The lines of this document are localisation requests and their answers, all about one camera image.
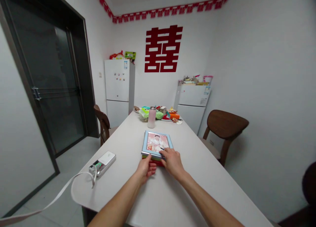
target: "photo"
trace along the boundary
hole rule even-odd
[[[147,150],[159,152],[169,147],[168,138],[166,135],[157,133],[148,133]]]

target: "white wall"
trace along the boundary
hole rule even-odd
[[[55,170],[0,27],[0,216]]]
[[[221,109],[250,121],[226,169],[274,221],[307,205],[302,177],[316,159],[315,3],[229,0],[206,70],[214,75],[207,113]]]
[[[112,20],[99,0],[66,1],[86,20],[95,103],[106,113],[104,60],[113,54]]]
[[[193,12],[177,16],[132,21],[114,26],[114,51],[135,51],[136,106],[173,106],[177,81],[184,75],[197,75],[210,66],[209,49],[218,11]],[[176,72],[145,73],[146,31],[171,25],[183,26]]]

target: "white cable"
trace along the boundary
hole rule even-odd
[[[67,183],[66,185],[62,188],[62,190],[58,193],[58,195],[55,197],[55,199],[49,203],[44,209],[42,210],[38,210],[38,211],[34,211],[34,212],[31,212],[31,213],[28,213],[28,214],[22,214],[22,215],[14,215],[14,216],[11,216],[11,217],[7,217],[7,218],[2,218],[0,219],[0,227],[1,226],[7,226],[7,225],[11,225],[11,224],[14,224],[14,223],[17,223],[17,222],[20,222],[20,221],[23,221],[25,220],[26,218],[30,217],[30,216],[33,216],[33,215],[36,215],[38,213],[41,213],[42,211],[44,211],[45,209],[47,209],[48,207],[50,207],[52,204],[55,203],[55,201],[58,200],[58,198],[60,198],[60,196],[64,193],[64,191],[66,190],[66,188],[69,186],[69,184],[71,183],[71,181],[73,181],[75,179],[75,177],[77,177],[78,175],[80,174],[89,174],[90,177],[91,177],[91,181],[92,181],[92,188],[94,188],[94,185],[95,185],[95,180],[96,180],[96,174],[97,174],[97,168],[95,165],[93,165],[94,168],[95,168],[95,174],[94,174],[94,177],[91,173],[89,172],[82,172],[82,173],[78,173],[76,174],[75,176],[73,176]]]

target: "glass panel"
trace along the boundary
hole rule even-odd
[[[55,153],[84,136],[67,33],[23,0],[7,0],[31,86],[39,88],[40,109]]]
[[[8,5],[34,85],[76,87],[66,32],[10,0]]]
[[[77,96],[41,99],[40,105],[56,153],[84,136]]]

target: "white table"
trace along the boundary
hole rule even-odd
[[[85,175],[74,180],[71,195],[76,203],[96,212],[102,209],[135,172],[142,157],[145,130],[169,134],[174,149],[181,154],[185,170],[245,227],[272,226],[185,122],[177,125],[156,121],[156,127],[149,129],[135,112],[81,170],[88,171],[106,151],[117,155],[94,189]],[[207,226],[186,191],[163,167],[158,167],[154,177],[142,187],[127,223],[141,227]]]

